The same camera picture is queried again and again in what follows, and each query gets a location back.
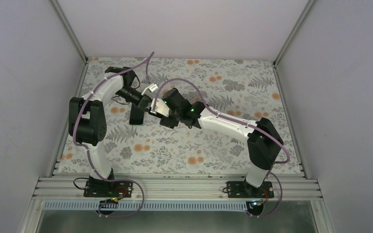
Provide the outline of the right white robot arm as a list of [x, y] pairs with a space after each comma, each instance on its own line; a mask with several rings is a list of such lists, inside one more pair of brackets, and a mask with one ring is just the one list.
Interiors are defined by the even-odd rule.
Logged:
[[245, 143], [251, 167], [245, 177], [244, 193], [255, 198], [272, 169], [283, 145], [282, 138], [267, 118], [245, 120], [222, 113], [202, 101], [190, 103], [173, 88], [152, 100], [150, 111], [161, 116], [160, 124], [173, 129], [179, 123], [188, 128], [213, 130]]

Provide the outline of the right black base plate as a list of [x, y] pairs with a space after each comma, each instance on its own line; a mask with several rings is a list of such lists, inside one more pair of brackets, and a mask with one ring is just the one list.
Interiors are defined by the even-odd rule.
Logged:
[[260, 187], [253, 187], [246, 181], [228, 181], [226, 187], [222, 189], [223, 193], [230, 199], [239, 198], [274, 198], [274, 188], [272, 183], [264, 181]]

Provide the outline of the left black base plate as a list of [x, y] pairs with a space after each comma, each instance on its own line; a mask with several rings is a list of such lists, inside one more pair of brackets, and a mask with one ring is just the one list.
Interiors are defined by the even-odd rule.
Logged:
[[85, 184], [84, 197], [95, 198], [130, 198], [133, 190], [133, 182], [123, 180], [118, 182], [106, 182], [92, 177]]

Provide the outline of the black phone from beige case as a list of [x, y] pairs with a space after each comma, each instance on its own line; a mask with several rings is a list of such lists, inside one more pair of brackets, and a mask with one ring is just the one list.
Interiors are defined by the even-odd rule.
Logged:
[[132, 104], [130, 110], [130, 125], [142, 125], [144, 121], [144, 111]]

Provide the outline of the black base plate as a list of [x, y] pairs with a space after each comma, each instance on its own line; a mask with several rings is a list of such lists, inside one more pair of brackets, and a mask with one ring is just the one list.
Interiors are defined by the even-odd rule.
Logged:
[[228, 181], [226, 187], [222, 189], [223, 193], [230, 199], [239, 198], [274, 198], [274, 188], [272, 183], [264, 181], [260, 187], [253, 187], [246, 181]]
[[95, 198], [130, 198], [133, 190], [133, 182], [123, 180], [118, 182], [106, 182], [92, 177], [85, 184], [84, 197]]

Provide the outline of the floral patterned table mat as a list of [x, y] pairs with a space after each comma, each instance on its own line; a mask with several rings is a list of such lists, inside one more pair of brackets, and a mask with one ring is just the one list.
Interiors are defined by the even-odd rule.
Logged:
[[[291, 154], [281, 151], [275, 174], [300, 174], [300, 163], [270, 61], [153, 58], [149, 68], [136, 69], [134, 86], [163, 85], [162, 93], [177, 88], [190, 102], [205, 99], [215, 109], [248, 120], [269, 119]], [[250, 168], [247, 146], [230, 136], [163, 127], [149, 114], [143, 124], [129, 124], [130, 106], [120, 98], [105, 108], [104, 139], [109, 163], [116, 173], [245, 174]]]

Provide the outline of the aluminium rail frame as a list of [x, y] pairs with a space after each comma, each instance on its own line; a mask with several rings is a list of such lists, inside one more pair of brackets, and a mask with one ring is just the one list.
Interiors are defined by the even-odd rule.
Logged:
[[[33, 192], [33, 199], [77, 199], [84, 198], [82, 188], [84, 180], [80, 175], [56, 175], [50, 178], [39, 178]], [[241, 181], [243, 176], [150, 176], [134, 175], [130, 177], [138, 182], [145, 193], [146, 200], [226, 200], [227, 194], [222, 192], [227, 181]], [[277, 179], [269, 176], [274, 197], [272, 200], [321, 200], [323, 198], [317, 180], [303, 176], [280, 175]]]

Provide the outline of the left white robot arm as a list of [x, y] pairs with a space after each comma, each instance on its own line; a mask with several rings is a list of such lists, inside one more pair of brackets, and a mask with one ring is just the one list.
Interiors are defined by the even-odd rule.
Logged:
[[90, 167], [90, 177], [99, 180], [96, 190], [108, 197], [115, 192], [113, 169], [107, 160], [103, 140], [107, 133], [105, 108], [114, 96], [131, 105], [130, 124], [141, 125], [152, 99], [133, 87], [138, 79], [133, 68], [109, 67], [104, 77], [91, 91], [69, 101], [68, 132], [77, 146], [84, 147]]

